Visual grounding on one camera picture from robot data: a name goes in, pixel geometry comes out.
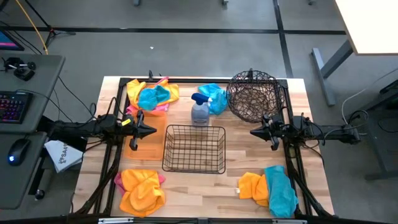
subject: spray bottle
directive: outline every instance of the spray bottle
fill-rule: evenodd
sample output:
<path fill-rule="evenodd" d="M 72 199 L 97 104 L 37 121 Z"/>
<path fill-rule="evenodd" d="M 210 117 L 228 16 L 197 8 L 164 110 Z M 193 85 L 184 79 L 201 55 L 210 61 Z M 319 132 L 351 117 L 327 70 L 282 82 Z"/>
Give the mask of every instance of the spray bottle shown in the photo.
<path fill-rule="evenodd" d="M 194 93 L 191 99 L 196 101 L 191 110 L 192 125 L 208 126 L 210 115 L 208 102 L 212 102 L 211 98 L 200 93 Z"/>

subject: cloth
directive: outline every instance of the cloth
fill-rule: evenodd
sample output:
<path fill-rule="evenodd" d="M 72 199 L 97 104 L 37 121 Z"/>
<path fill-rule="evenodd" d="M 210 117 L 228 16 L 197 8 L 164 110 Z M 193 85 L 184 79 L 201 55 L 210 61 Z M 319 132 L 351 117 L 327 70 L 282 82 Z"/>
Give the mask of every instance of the cloth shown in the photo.
<path fill-rule="evenodd" d="M 162 174 L 158 174 L 159 177 L 159 183 L 165 182 L 166 178 Z M 126 190 L 123 187 L 123 182 L 122 182 L 122 173 L 118 172 L 116 176 L 113 179 L 113 182 L 115 183 L 116 187 L 118 188 L 119 192 L 124 195 L 126 193 Z"/>
<path fill-rule="evenodd" d="M 239 179 L 238 187 L 240 199 L 253 198 L 258 205 L 268 207 L 269 193 L 264 174 L 260 176 L 247 172 Z"/>
<path fill-rule="evenodd" d="M 137 109 L 141 109 L 138 106 L 138 99 L 141 90 L 146 87 L 146 82 L 139 82 L 137 79 L 127 83 L 127 95 L 130 100 L 130 104 Z M 165 90 L 170 92 L 170 99 L 158 103 L 157 106 L 165 105 L 167 103 L 174 102 L 180 98 L 180 92 L 177 84 L 169 84 L 169 78 L 165 77 L 157 82 L 155 85 L 148 86 L 148 88 L 155 88 L 156 85 L 162 86 Z"/>
<path fill-rule="evenodd" d="M 122 211 L 145 217 L 165 204 L 164 191 L 160 189 L 155 170 L 124 170 L 121 180 L 126 190 L 119 206 Z"/>
<path fill-rule="evenodd" d="M 269 210 L 277 218 L 291 218 L 299 203 L 284 169 L 284 166 L 265 168 L 270 194 Z"/>
<path fill-rule="evenodd" d="M 213 101 L 210 103 L 210 114 L 221 114 L 228 106 L 226 100 L 226 92 L 221 89 L 217 84 L 210 83 L 199 86 L 198 90 L 201 94 L 210 97 Z"/>
<path fill-rule="evenodd" d="M 170 99 L 170 92 L 161 85 L 143 89 L 139 95 L 138 106 L 144 110 L 153 110 L 156 105 Z"/>
<path fill-rule="evenodd" d="M 152 111 L 167 111 L 169 109 L 169 104 L 156 106 L 155 109 Z M 127 114 L 132 114 L 133 112 L 137 111 L 138 109 L 135 108 L 133 105 L 127 107 Z"/>

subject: gray floor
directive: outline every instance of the gray floor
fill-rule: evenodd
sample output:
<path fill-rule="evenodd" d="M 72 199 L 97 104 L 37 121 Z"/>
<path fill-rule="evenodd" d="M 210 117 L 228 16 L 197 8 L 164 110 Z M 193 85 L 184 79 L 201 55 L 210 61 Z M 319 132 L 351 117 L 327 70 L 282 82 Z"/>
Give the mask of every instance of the gray floor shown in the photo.
<path fill-rule="evenodd" d="M 227 9 L 214 0 L 143 0 L 140 8 L 133 7 L 130 0 L 31 2 L 57 26 L 276 29 L 272 0 L 230 0 Z M 280 0 L 279 4 L 285 29 L 343 29 L 332 0 L 318 0 L 314 6 L 308 6 L 306 0 Z M 0 14 L 1 20 L 14 25 L 29 25 L 14 3 L 5 11 L 9 16 Z M 21 34 L 40 46 L 35 33 Z M 287 35 L 286 39 L 294 77 L 304 78 L 313 118 L 320 124 L 341 123 L 342 101 L 398 66 L 398 57 L 352 55 L 330 77 L 338 104 L 329 108 L 315 76 L 310 51 L 312 47 L 319 47 L 327 60 L 346 37 Z M 163 75 L 232 77 L 240 71 L 255 68 L 275 77 L 286 77 L 279 37 L 275 34 L 77 33 L 76 36 L 55 39 L 49 52 L 66 56 L 62 78 L 87 105 L 97 100 L 105 75 L 147 75 L 151 69 Z M 398 73 L 395 73 L 376 83 L 348 103 L 346 111 L 365 104 L 380 88 L 397 78 Z M 56 89 L 66 114 L 76 121 L 88 118 L 87 113 L 81 112 L 81 105 L 59 83 Z M 46 115 L 55 119 L 57 110 L 49 106 Z M 375 182 L 363 179 L 365 174 L 378 171 L 366 140 L 357 146 L 329 141 L 321 150 L 337 215 L 397 222 L 398 179 Z M 26 197 L 20 209 L 0 211 L 0 219 L 67 213 L 76 178 L 74 173 L 55 178 L 48 197 L 40 202 Z"/>

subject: round wire basket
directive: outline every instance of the round wire basket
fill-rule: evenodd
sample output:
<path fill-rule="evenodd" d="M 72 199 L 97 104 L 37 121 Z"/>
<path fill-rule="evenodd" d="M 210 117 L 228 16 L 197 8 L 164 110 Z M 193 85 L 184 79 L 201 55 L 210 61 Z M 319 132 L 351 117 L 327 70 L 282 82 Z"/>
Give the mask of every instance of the round wire basket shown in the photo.
<path fill-rule="evenodd" d="M 284 104 L 283 87 L 275 77 L 257 70 L 235 75 L 226 88 L 228 106 L 243 121 L 259 123 L 267 114 L 280 112 Z"/>

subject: blue spray bottle cap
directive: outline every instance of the blue spray bottle cap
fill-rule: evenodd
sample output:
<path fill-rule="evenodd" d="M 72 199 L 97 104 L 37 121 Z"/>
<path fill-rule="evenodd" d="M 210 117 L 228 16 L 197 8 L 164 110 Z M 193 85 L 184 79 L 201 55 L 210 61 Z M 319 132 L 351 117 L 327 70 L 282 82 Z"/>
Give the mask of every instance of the blue spray bottle cap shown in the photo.
<path fill-rule="evenodd" d="M 206 102 L 212 102 L 210 97 L 205 96 L 200 93 L 192 94 L 191 99 L 195 100 L 197 102 L 197 105 L 202 105 L 203 103 L 206 103 Z"/>

